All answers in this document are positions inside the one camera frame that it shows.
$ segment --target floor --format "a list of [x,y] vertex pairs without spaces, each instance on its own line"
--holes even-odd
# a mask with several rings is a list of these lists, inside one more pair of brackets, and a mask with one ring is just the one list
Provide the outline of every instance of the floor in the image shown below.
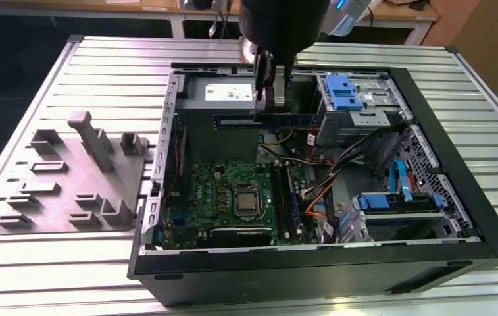
[[[186,25],[186,34],[205,38],[208,23]],[[169,38],[172,28],[166,21],[0,17],[0,152],[72,34]],[[238,36],[230,26],[226,38]]]

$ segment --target green motherboard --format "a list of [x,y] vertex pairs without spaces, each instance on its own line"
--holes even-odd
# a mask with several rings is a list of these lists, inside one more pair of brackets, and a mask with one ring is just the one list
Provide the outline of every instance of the green motherboard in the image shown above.
[[[308,186],[305,168],[290,166],[297,193]],[[200,247],[216,228],[270,228],[273,245],[308,244],[312,234],[286,237],[278,231],[272,165],[261,163],[198,164],[193,166],[189,211],[173,239],[181,249]]]

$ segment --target wooden desk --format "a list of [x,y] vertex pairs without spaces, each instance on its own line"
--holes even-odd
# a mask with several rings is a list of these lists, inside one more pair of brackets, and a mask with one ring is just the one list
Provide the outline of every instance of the wooden desk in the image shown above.
[[[240,3],[241,0],[233,2],[232,21],[240,21]],[[184,21],[216,19],[216,11],[182,10],[177,0],[118,4],[106,4],[105,0],[0,0],[0,15],[166,19],[176,38],[185,38]],[[420,45],[440,18],[431,5],[424,11],[416,11],[407,5],[383,3],[374,10],[374,27],[412,29],[405,45]],[[369,25],[366,17],[358,26]]]

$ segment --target desk leg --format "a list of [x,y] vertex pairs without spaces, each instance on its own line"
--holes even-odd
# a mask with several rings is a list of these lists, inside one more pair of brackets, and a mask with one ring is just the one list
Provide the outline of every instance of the desk leg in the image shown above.
[[420,46],[425,40],[432,25],[433,22],[417,22],[417,27],[411,32],[405,45]]
[[169,21],[172,22],[173,38],[185,38],[185,15],[172,13],[169,15]]

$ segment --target white robot part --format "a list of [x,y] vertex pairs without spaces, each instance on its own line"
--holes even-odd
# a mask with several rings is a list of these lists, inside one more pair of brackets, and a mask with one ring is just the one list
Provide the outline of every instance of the white robot part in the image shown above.
[[356,23],[369,14],[383,0],[332,0],[322,32],[334,36],[346,36]]

